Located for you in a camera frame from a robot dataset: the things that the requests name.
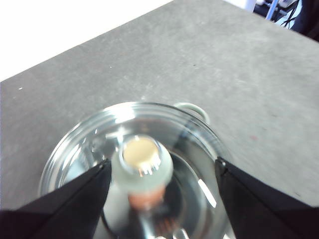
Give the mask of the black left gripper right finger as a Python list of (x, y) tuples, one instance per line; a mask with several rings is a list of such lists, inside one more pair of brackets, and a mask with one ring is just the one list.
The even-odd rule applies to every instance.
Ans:
[(251, 176), (223, 158), (215, 176), (238, 239), (317, 239), (319, 209)]

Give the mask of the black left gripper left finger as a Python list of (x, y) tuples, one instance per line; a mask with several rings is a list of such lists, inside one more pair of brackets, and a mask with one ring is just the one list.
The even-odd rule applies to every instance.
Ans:
[(103, 161), (62, 187), (16, 209), (1, 210), (2, 239), (91, 239), (107, 199), (111, 163)]

